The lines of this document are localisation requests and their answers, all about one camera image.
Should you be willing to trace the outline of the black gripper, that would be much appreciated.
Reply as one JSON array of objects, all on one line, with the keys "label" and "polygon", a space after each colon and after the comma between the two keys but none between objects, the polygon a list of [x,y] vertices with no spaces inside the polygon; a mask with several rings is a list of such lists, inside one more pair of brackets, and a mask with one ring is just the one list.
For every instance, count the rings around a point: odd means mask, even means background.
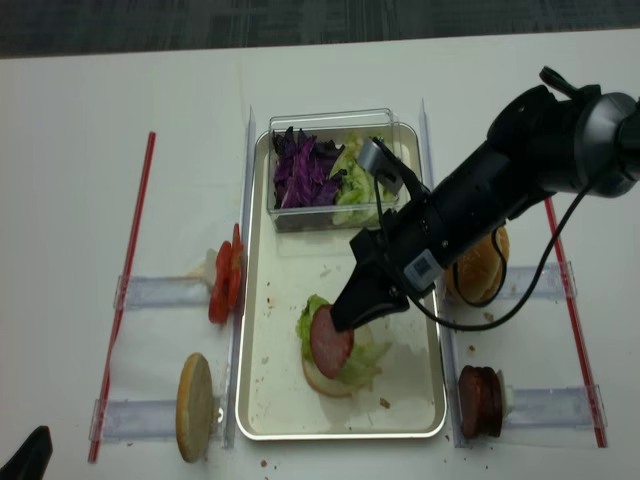
[{"label": "black gripper", "polygon": [[423,193],[351,241],[356,266],[331,307],[338,332],[409,309],[450,264],[450,194]]}]

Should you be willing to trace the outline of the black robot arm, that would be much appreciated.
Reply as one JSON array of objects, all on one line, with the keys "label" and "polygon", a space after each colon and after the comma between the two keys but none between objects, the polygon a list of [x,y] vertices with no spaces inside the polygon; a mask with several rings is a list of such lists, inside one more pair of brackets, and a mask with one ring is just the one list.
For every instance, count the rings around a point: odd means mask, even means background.
[{"label": "black robot arm", "polygon": [[540,77],[434,188],[378,139],[365,143],[366,170],[398,182],[410,199],[351,240],[356,265],[331,309],[336,330],[406,311],[484,236],[558,192],[615,198],[638,182],[638,101],[576,88],[550,68]]}]

